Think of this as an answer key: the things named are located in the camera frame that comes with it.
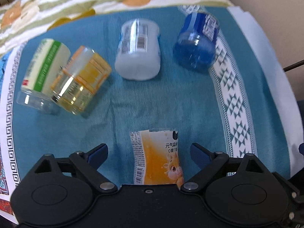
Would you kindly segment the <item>blue patterned cloth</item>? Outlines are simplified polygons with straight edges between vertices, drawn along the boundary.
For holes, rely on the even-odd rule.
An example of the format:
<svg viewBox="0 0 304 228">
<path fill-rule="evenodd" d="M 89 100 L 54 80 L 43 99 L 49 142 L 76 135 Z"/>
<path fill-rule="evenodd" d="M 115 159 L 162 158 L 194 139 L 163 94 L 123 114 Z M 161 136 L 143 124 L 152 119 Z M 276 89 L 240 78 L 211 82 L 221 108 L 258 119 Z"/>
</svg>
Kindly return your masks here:
<svg viewBox="0 0 304 228">
<path fill-rule="evenodd" d="M 251 152 L 270 170 L 289 178 L 303 167 L 303 127 L 297 101 L 276 53 L 255 18 L 239 7 L 206 8 L 219 20 L 217 61 L 203 73 L 179 66 L 173 46 L 185 16 L 195 6 L 133 10 L 87 17 L 54 28 L 16 46 L 1 58 L 1 200 L 44 154 L 67 157 L 105 143 L 109 157 L 101 173 L 115 184 L 133 182 L 129 134 L 176 129 L 189 179 L 197 142 L 232 157 Z M 40 41 L 57 40 L 75 52 L 81 45 L 114 64 L 124 22 L 143 17 L 160 27 L 161 68 L 148 81 L 129 81 L 116 71 L 81 115 L 41 113 L 17 103 L 26 69 Z"/>
</svg>

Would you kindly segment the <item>green white label cup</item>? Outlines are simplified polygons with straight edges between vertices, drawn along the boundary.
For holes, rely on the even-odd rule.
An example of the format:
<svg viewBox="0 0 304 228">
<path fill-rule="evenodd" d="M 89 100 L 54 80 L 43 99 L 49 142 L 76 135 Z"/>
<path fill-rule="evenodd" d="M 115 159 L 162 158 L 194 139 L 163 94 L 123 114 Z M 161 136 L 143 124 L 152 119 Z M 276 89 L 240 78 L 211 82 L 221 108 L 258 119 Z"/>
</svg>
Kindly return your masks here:
<svg viewBox="0 0 304 228">
<path fill-rule="evenodd" d="M 63 43 L 42 39 L 29 63 L 17 95 L 17 103 L 45 114 L 56 114 L 51 84 L 67 64 L 71 52 Z"/>
</svg>

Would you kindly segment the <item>blue plastic cup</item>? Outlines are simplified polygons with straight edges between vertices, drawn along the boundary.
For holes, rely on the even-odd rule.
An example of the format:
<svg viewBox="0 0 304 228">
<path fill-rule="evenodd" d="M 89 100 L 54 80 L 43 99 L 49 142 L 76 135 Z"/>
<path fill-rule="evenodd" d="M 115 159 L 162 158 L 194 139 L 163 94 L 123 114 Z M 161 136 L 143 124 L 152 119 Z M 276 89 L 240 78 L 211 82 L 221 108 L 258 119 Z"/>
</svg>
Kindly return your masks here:
<svg viewBox="0 0 304 228">
<path fill-rule="evenodd" d="M 185 18 L 173 48 L 175 61 L 189 70 L 205 73 L 215 61 L 219 34 L 217 18 L 206 12 L 193 12 Z"/>
</svg>

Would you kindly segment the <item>orange cartoon label plastic cup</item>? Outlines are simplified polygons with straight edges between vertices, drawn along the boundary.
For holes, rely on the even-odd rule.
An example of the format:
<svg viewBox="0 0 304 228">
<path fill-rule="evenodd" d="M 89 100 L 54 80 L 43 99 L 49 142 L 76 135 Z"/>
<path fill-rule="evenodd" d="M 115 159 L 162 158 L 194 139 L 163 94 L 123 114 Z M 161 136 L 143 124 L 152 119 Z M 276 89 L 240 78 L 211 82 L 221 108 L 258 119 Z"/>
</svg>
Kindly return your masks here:
<svg viewBox="0 0 304 228">
<path fill-rule="evenodd" d="M 184 183 L 178 155 L 178 131 L 152 129 L 130 132 L 135 185 Z"/>
</svg>

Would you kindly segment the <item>white barcode plastic cup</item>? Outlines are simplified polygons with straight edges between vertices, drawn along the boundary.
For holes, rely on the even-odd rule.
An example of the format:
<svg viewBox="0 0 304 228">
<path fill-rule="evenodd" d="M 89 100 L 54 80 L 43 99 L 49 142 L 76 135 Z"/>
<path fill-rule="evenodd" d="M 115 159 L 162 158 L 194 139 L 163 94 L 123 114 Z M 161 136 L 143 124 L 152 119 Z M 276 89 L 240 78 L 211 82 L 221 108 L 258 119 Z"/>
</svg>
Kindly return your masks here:
<svg viewBox="0 0 304 228">
<path fill-rule="evenodd" d="M 132 19 L 121 27 L 115 70 L 124 79 L 146 81 L 155 78 L 161 67 L 160 29 L 156 22 Z"/>
</svg>

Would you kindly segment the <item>yellow label clear cup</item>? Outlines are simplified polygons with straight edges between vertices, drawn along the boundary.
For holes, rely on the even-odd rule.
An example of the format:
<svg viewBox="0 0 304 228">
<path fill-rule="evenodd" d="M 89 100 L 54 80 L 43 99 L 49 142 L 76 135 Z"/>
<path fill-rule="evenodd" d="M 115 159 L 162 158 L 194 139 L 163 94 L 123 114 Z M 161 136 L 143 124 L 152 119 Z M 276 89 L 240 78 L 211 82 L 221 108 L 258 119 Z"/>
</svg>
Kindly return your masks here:
<svg viewBox="0 0 304 228">
<path fill-rule="evenodd" d="M 51 100 L 74 115 L 82 113 L 111 72 L 97 52 L 81 46 L 51 84 Z"/>
</svg>

